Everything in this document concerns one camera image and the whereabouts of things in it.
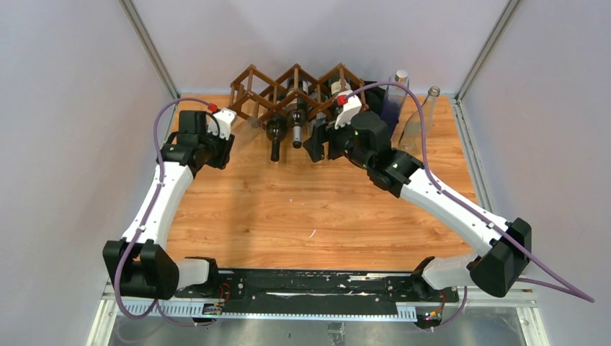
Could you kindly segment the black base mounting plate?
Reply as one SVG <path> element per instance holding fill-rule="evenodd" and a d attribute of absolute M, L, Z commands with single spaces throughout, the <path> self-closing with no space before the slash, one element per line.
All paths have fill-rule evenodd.
<path fill-rule="evenodd" d="M 192 285 L 176 298 L 218 301 L 224 313 L 278 316 L 381 316 L 398 314 L 398 303 L 437 309 L 456 303 L 456 288 L 435 293 L 410 272 L 222 268 L 218 287 Z"/>

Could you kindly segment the blue square glass bottle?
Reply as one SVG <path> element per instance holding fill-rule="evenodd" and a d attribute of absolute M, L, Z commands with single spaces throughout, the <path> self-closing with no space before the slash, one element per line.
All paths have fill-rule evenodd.
<path fill-rule="evenodd" d="M 389 78 L 389 82 L 409 86 L 409 73 L 407 70 L 397 70 L 394 76 Z M 403 104 L 407 93 L 399 86 L 386 85 L 380 119 L 387 125 L 390 135 L 393 135 L 401 115 Z"/>

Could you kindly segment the dark bottle right slot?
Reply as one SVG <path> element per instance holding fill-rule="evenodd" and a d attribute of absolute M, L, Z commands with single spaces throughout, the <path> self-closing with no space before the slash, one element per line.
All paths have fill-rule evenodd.
<path fill-rule="evenodd" d="M 329 88 L 334 104 L 337 103 L 336 99 L 340 94 L 350 94 L 352 92 L 350 80 L 340 76 L 334 76 L 329 79 Z"/>

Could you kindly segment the dark green wine bottle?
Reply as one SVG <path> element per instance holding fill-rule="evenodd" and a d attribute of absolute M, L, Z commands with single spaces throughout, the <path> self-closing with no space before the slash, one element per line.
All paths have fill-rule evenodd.
<path fill-rule="evenodd" d="M 274 112 L 274 114 L 267 121 L 266 135 L 272 144 L 270 160 L 272 162 L 278 162 L 280 160 L 280 146 L 287 135 L 286 116 L 281 115 L 278 112 Z"/>

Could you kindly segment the brown wooden wine rack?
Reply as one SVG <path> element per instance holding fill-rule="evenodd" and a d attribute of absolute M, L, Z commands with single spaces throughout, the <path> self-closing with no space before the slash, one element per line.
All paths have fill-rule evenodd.
<path fill-rule="evenodd" d="M 277 78 L 264 74 L 251 64 L 231 82 L 228 108 L 243 119 L 259 119 L 265 127 L 274 112 L 285 115 L 287 104 L 300 96 L 306 101 L 308 120 L 314 119 L 318 112 L 324 112 L 326 118 L 334 119 L 339 114 L 329 88 L 329 79 L 334 76 L 349 79 L 352 91 L 365 86 L 365 81 L 343 63 L 339 63 L 319 78 L 306 72 L 298 63 Z M 295 86 L 293 90 L 288 91 L 287 80 L 291 77 L 295 79 Z M 308 91 L 305 93 L 297 89 L 299 78 L 308 82 Z M 321 101 L 322 92 L 329 97 L 325 102 Z"/>

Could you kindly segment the clear bottle black cap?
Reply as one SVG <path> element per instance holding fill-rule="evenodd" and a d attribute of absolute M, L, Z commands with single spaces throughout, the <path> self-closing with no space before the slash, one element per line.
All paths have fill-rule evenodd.
<path fill-rule="evenodd" d="M 325 102 L 328 99 L 328 95 L 324 92 L 321 93 L 321 101 Z M 308 121 L 307 124 L 307 137 L 311 137 L 313 134 L 313 127 L 316 123 L 320 123 L 326 119 L 326 114 L 324 112 L 318 112 L 314 119 Z"/>

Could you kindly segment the green bottle silver neck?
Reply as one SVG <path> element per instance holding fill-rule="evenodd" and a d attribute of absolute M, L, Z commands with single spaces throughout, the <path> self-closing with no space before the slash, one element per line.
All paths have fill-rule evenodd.
<path fill-rule="evenodd" d="M 293 77 L 287 80 L 287 90 L 294 89 L 295 79 Z M 298 80 L 298 88 L 304 93 L 308 91 L 308 82 L 302 78 Z M 302 132 L 303 126 L 307 120 L 307 104 L 300 96 L 295 97 L 286 106 L 287 123 L 293 132 L 293 148 L 301 148 L 303 144 Z"/>

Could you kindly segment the black cloth behind rack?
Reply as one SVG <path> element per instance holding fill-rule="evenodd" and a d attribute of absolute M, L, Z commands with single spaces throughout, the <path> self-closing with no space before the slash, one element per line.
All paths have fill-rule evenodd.
<path fill-rule="evenodd" d="M 374 112 L 378 117 L 380 117 L 385 93 L 386 91 L 384 86 L 376 86 L 365 90 L 364 96 L 367 111 Z"/>

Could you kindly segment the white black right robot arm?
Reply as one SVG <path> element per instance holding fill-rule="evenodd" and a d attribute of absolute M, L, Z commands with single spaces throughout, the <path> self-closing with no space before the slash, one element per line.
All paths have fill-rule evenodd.
<path fill-rule="evenodd" d="M 339 128 L 317 123 L 303 146 L 314 162 L 347 158 L 364 169 L 376 187 L 424 209 L 469 244 L 472 254 L 421 261 L 411 281 L 419 300 L 429 301 L 451 286 L 469 285 L 503 298 L 529 264 L 521 252 L 532 248 L 528 222 L 493 215 L 438 180 L 422 161 L 393 148 L 387 125 L 376 113 L 360 112 Z"/>

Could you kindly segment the clear glass bottle dark label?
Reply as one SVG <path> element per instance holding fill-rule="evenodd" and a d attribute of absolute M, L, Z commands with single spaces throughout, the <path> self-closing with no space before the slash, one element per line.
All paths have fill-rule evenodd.
<path fill-rule="evenodd" d="M 422 102 L 421 109 L 424 115 L 422 122 L 419 117 L 419 111 L 415 111 L 407 120 L 401 137 L 398 142 L 398 147 L 402 151 L 406 151 L 412 156 L 420 156 L 422 154 L 422 136 L 428 136 L 433 126 L 434 107 L 440 95 L 438 86 L 431 86 L 427 96 Z"/>

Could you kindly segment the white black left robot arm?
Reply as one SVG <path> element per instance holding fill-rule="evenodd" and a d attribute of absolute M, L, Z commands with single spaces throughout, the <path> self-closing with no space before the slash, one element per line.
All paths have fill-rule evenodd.
<path fill-rule="evenodd" d="M 122 297 L 169 300 L 189 286 L 204 298 L 219 292 L 214 259 L 187 257 L 175 262 L 165 248 L 177 208 L 197 173 L 205 166 L 224 169 L 229 162 L 236 118 L 227 108 L 180 112 L 179 127 L 161 147 L 161 161 L 140 210 L 121 239 L 108 241 L 102 250 Z"/>

